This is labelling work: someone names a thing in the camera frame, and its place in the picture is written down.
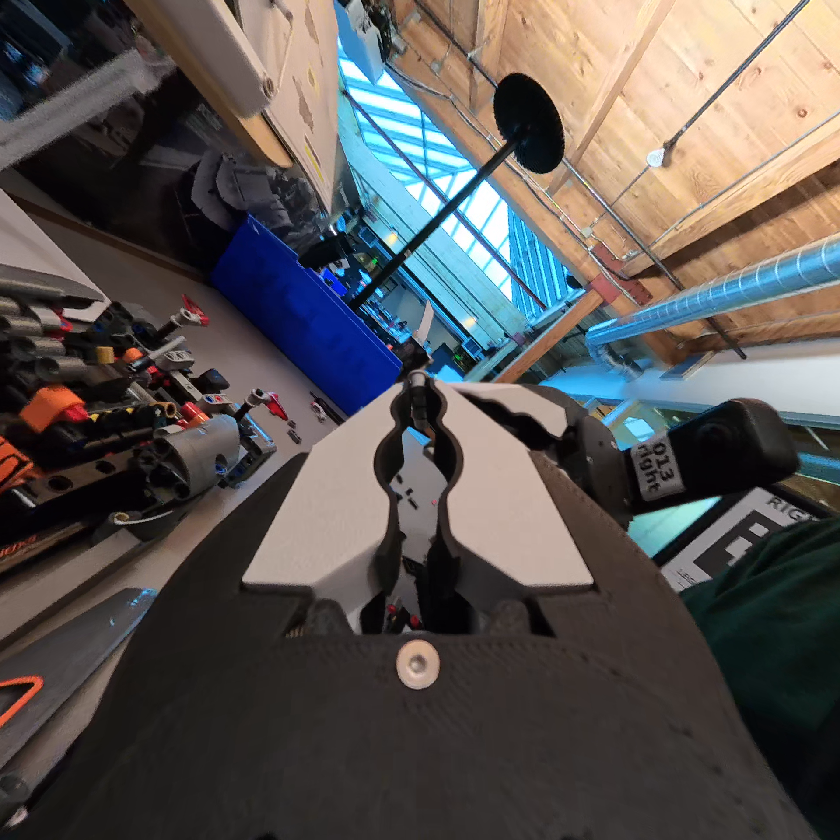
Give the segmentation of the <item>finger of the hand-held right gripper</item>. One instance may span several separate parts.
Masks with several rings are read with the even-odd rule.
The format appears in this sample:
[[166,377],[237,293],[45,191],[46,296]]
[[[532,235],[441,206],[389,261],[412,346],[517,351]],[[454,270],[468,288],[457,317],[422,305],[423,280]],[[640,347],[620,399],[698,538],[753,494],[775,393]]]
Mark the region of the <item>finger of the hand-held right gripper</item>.
[[534,422],[547,435],[563,435],[580,421],[579,404],[545,385],[458,385],[458,393],[474,404],[495,406],[503,421]]
[[478,408],[532,452],[539,452],[551,461],[560,460],[559,439],[531,415],[514,413],[495,402],[478,402]]

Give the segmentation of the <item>silver ventilation duct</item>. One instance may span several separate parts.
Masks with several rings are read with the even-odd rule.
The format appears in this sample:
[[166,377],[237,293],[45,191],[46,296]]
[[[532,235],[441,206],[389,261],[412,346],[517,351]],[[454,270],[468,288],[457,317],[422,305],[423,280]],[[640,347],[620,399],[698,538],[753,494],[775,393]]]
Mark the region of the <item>silver ventilation duct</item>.
[[633,380],[642,371],[616,354],[613,345],[618,341],[834,287],[838,282],[839,234],[833,234],[595,325],[584,336],[584,344],[594,362]]

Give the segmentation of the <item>lego instruction booklet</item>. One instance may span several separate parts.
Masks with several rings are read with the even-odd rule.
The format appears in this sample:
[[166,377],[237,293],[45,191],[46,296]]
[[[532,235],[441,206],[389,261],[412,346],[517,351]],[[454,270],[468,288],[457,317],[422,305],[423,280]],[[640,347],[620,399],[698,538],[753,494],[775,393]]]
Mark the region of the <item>lego instruction booklet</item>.
[[237,1],[235,8],[272,84],[264,116],[330,213],[339,145],[339,33],[333,3]]

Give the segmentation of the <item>blue plastic parts bin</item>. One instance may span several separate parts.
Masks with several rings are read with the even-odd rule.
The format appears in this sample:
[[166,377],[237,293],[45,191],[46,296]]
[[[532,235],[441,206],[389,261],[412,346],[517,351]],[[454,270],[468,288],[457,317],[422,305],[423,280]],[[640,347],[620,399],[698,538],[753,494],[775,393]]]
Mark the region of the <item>blue plastic parts bin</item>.
[[211,285],[346,415],[396,383],[402,363],[264,225],[247,216]]

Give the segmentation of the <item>wooden post red bracket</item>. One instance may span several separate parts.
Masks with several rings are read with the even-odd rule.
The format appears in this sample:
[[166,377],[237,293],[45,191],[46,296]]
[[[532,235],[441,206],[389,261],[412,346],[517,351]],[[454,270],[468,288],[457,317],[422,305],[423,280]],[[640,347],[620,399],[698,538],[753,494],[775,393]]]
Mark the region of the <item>wooden post red bracket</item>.
[[519,356],[494,376],[491,383],[517,382],[596,309],[613,305],[617,299],[627,299],[631,307],[640,308],[642,303],[648,303],[652,298],[648,292],[643,292],[641,298],[636,297],[627,284],[622,284],[618,280],[610,280],[605,276],[597,278],[571,304],[566,305],[559,317],[539,333],[536,339],[526,344]]

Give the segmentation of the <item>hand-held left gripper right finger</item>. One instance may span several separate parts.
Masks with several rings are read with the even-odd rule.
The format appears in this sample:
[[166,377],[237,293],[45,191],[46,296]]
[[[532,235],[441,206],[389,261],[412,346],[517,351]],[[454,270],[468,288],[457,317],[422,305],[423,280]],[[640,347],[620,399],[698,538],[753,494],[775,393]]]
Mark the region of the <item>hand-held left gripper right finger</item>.
[[434,463],[446,479],[428,558],[427,629],[470,631],[503,602],[595,590],[535,456],[458,393],[427,384]]

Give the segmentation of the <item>black support pole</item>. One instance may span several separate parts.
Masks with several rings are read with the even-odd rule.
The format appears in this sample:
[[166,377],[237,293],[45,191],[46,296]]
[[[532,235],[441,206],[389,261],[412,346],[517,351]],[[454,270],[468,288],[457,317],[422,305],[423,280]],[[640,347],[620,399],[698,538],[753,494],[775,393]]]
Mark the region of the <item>black support pole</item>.
[[564,157],[563,125],[551,97],[536,80],[522,73],[507,75],[495,89],[492,107],[503,141],[501,147],[494,151],[454,196],[445,200],[430,221],[383,265],[377,277],[350,300],[349,305],[353,311],[361,310],[374,293],[404,267],[408,258],[508,158],[514,157],[526,171],[536,174],[550,173],[560,165]]

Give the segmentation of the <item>grey lego fin assembly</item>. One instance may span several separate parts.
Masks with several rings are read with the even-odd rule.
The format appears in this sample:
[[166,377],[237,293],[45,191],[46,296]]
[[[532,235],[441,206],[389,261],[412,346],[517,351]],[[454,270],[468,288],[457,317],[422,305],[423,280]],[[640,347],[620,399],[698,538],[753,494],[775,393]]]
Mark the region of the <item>grey lego fin assembly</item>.
[[157,594],[123,589],[2,661],[2,767],[132,633]]

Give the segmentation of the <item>lego technic car chassis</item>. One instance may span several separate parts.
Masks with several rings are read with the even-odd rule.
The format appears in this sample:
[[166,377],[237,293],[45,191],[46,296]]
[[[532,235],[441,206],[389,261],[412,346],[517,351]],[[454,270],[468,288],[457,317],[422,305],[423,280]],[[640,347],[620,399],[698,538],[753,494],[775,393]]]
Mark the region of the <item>lego technic car chassis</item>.
[[1,270],[1,572],[95,532],[155,538],[208,491],[238,487],[277,451],[251,413],[287,422],[274,392],[237,403],[215,369],[193,371],[182,331],[99,290]]

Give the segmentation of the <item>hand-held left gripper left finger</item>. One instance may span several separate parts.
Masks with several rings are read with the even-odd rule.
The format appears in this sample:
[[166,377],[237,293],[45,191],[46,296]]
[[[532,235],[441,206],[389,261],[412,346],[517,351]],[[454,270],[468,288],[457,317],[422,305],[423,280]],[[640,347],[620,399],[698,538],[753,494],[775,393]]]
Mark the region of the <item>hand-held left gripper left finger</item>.
[[336,602],[355,631],[384,632],[402,559],[391,482],[403,431],[396,384],[311,448],[241,579],[245,592]]

